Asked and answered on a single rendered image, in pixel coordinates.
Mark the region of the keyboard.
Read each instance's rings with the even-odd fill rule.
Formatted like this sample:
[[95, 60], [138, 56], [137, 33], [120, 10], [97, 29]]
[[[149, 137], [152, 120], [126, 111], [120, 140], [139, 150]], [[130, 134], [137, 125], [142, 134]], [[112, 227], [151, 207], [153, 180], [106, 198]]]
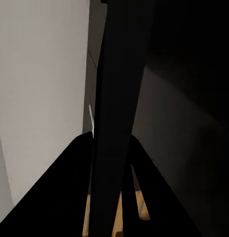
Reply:
[[157, 0], [101, 0], [88, 237], [112, 237]]

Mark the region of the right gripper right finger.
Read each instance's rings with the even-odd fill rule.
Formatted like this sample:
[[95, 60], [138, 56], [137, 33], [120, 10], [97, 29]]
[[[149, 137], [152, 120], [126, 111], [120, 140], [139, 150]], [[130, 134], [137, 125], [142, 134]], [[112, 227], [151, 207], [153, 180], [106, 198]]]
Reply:
[[[139, 217], [131, 164], [151, 220]], [[121, 196], [123, 237], [203, 237], [133, 135], [129, 143]]]

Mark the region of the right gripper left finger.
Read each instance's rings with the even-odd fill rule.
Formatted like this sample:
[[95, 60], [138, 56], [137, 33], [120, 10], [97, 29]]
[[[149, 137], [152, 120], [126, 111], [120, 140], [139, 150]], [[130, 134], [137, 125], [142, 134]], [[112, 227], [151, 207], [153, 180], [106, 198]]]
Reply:
[[83, 237], [93, 132], [77, 136], [0, 223], [0, 237]]

